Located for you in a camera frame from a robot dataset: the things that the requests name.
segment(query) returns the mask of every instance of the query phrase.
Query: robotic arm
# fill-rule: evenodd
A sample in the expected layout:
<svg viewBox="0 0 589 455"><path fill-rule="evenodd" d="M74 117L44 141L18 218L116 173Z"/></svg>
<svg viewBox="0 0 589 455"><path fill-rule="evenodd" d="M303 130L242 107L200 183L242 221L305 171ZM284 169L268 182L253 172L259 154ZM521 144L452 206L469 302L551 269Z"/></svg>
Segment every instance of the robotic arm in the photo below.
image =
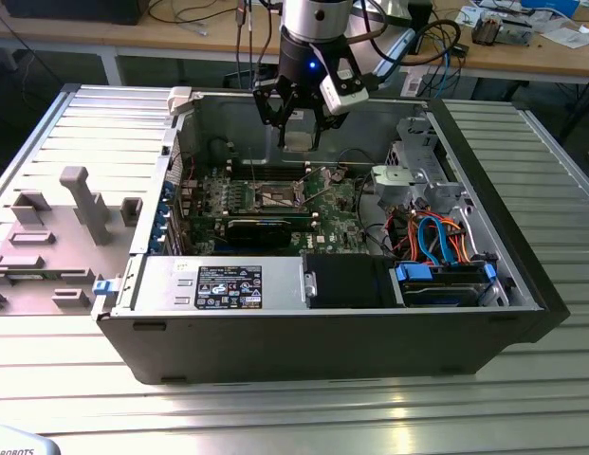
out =
<svg viewBox="0 0 589 455"><path fill-rule="evenodd" d="M254 89L263 123L280 129L280 147L285 145L285 125L295 109L315 113L312 150L316 150L322 131L339 128L348 110L368 99L344 36L352 4L353 0L284 1L278 76L258 82ZM347 69L340 69L343 63ZM277 110L268 101L273 90L283 102Z"/></svg>

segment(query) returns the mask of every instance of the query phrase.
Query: ribbed metal surface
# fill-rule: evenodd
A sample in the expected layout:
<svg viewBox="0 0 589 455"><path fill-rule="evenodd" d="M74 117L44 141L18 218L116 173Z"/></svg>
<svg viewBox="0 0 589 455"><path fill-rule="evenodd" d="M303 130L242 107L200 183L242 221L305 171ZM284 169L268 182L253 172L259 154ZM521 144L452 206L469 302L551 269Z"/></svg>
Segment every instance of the ribbed metal surface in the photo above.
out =
<svg viewBox="0 0 589 455"><path fill-rule="evenodd" d="M15 217L9 206L21 191L40 191L52 205L73 206L60 185L64 166L85 166L87 185L107 206L146 192L161 140L170 127L167 89L83 86L58 107L59 115L31 148L0 196L0 242Z"/></svg>
<svg viewBox="0 0 589 455"><path fill-rule="evenodd" d="M525 123L510 106L481 107ZM469 106L460 112L478 119ZM544 174L568 173L545 155ZM483 162L490 169L495 161ZM498 160L495 172L508 173L505 164ZM533 169L524 173L543 174ZM505 199L529 237L589 232L588 201ZM87 317L0 318L0 421L52 436L66 455L586 455L589 247L535 250L573 315L474 376L145 386Z"/></svg>

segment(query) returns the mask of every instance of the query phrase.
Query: wooden workbench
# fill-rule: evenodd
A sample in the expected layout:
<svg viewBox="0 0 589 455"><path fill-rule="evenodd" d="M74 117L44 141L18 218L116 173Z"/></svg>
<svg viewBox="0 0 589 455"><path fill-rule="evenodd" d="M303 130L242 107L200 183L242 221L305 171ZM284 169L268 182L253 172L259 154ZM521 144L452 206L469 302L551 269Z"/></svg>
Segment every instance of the wooden workbench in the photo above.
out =
<svg viewBox="0 0 589 455"><path fill-rule="evenodd" d="M205 0L175 0L176 9L203 5ZM218 2L199 11L190 11L190 18L234 8L235 0ZM435 0L437 14L455 18L456 11L466 5L465 0ZM0 13L10 26L33 48L70 52L94 53L102 62L110 83L120 83L117 57L136 55L147 57L182 58L192 60L233 61L235 50L234 12L211 18L203 29L208 36L201 36L174 24L164 24L145 15L135 27L76 21L39 19L15 19L8 16L3 7ZM169 0L154 9L154 14L167 20L173 19ZM576 17L589 19L589 10L580 8ZM267 49L266 62L276 62L279 53L279 18L273 17L273 37ZM260 53L267 38L267 13L256 8L253 13L252 51ZM470 28L463 27L461 43L469 46L465 74L498 79L528 79L545 82L583 83L589 77L589 46L570 49L553 43L540 35L533 37L528 47L516 45L480 46L470 38ZM21 47L0 22L0 47ZM426 43L421 59L434 53ZM248 52L248 33L244 30L242 53Z"/></svg>

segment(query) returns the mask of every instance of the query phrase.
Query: electronic device on workbench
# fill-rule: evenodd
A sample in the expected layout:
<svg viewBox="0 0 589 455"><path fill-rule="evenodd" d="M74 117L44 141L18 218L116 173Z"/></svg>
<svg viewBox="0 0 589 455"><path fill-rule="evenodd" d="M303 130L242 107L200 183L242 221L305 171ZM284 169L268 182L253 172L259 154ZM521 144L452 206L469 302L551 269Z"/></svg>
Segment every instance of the electronic device on workbench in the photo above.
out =
<svg viewBox="0 0 589 455"><path fill-rule="evenodd" d="M135 26L149 0L4 0L12 17L98 21Z"/></svg>
<svg viewBox="0 0 589 455"><path fill-rule="evenodd" d="M149 384L474 373L568 315L479 161L547 140L512 106L369 100L314 152L305 110L285 147L256 114L67 87L0 180L0 314L91 307Z"/></svg>

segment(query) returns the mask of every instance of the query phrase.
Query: cables on workbench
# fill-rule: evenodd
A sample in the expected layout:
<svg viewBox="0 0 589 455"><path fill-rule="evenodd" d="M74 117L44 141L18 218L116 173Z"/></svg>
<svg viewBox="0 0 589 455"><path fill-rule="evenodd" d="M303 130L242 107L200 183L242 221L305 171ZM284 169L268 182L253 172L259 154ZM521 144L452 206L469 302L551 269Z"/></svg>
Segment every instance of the cables on workbench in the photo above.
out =
<svg viewBox="0 0 589 455"><path fill-rule="evenodd" d="M260 52L260 56L258 57L258 62L256 63L256 75L260 78L260 65L263 62L263 58L267 53L268 45L271 43L271 39L273 38L273 16L272 16L272 8L271 0L262 0L261 3L267 9L267 23L268 23L268 34L267 40L265 41L265 45L263 45L263 50Z"/></svg>
<svg viewBox="0 0 589 455"><path fill-rule="evenodd" d="M363 12L363 21L364 21L364 25L366 27L366 31L370 32L370 18L368 16L368 10L366 8L366 2L365 0L360 0L361 2L361 9ZM376 8L379 12L380 15L382 16L382 20L383 20L383 26L386 27L387 23L386 23L386 13L384 11L384 9L375 1L375 0L368 0L368 2L370 2L370 4ZM437 52L435 55L428 57L426 59L423 60L419 60L419 61L414 61L414 62L404 62L403 59L404 57L408 54L408 52L410 51L410 49L412 49L414 46L416 46L416 44L418 43L418 41L423 37L423 35L425 35L425 33L427 33L429 30L431 30L432 28L437 28L440 26L448 26L448 27L452 27L454 29L454 37L451 39L451 42L449 45L445 46L443 50L441 50L440 52ZM458 44L458 40L460 40L461 37L461 28L458 26L458 24L456 24L454 21L451 21L450 19L438 19L436 21L430 22L428 23L426 26L422 27L413 37L413 39L404 47L403 51L401 52L401 54L399 55L399 57L397 57L396 59L393 59L391 57L389 57L387 54L385 54L376 44L376 42L374 42L374 39L371 40L371 43L373 45L373 49L375 50L375 52L385 61L390 62L392 65L389 68L389 70L386 72L386 74L384 74L381 78L380 78L380 82L383 83L385 81L387 81L391 75L393 75L393 73L396 71L396 69L399 66L419 66L422 64L428 64L430 62L433 62L437 59L442 58L444 55L446 55L447 53L450 53L451 50Z"/></svg>
<svg viewBox="0 0 589 455"><path fill-rule="evenodd" d="M220 16L222 14L226 14L228 12L233 12L236 11L237 8L229 8L229 9L223 9L221 11L215 12L213 14L208 14L207 16L203 16L203 17L196 17L194 19L189 19L189 20L171 20L171 19L163 19L161 17L156 16L153 13L153 9L156 8L157 5L159 5L160 3L164 2L165 0L156 0L154 3L152 3L151 5L149 5L149 8L147 10L148 14L150 17L152 17L153 19L155 19L156 21L162 22L164 24L191 24L193 22L199 22L199 21L205 21L206 19L211 19L212 17L216 17L216 16ZM215 2L211 2L208 5L204 5L201 7L189 7L189 8L185 8L180 10L176 16L179 16L182 12L184 11L188 11L188 10L192 10L192 9L203 9L203 8L208 8L210 6L212 6Z"/></svg>

